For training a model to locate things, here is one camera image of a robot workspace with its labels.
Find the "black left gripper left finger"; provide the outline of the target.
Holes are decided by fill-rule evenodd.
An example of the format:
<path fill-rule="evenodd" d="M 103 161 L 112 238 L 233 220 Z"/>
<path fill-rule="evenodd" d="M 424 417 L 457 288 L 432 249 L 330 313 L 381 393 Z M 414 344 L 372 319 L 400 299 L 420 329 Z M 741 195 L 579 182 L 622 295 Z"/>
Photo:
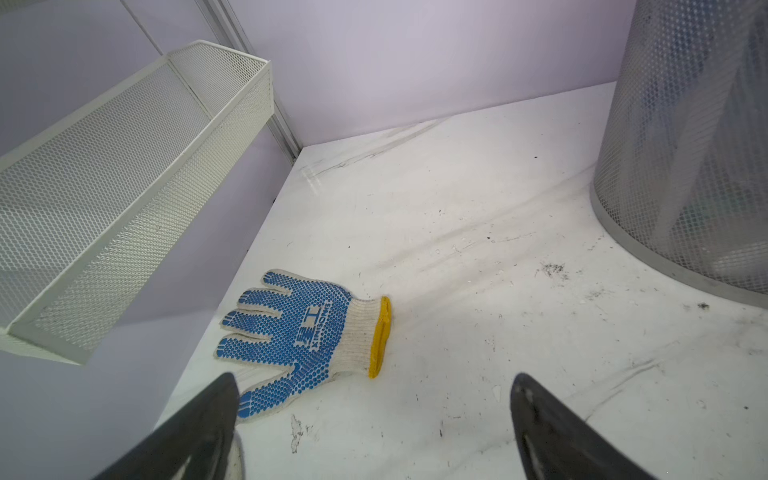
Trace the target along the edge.
<path fill-rule="evenodd" d="M 98 479 L 237 479 L 239 391 L 224 373 Z"/>

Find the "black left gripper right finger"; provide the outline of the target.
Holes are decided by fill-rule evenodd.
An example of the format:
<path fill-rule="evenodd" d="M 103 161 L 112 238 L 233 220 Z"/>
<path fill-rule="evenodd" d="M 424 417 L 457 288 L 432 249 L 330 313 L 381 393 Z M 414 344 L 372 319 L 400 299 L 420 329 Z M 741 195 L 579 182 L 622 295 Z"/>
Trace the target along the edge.
<path fill-rule="evenodd" d="M 526 373 L 515 376 L 510 413 L 528 479 L 650 479 Z"/>

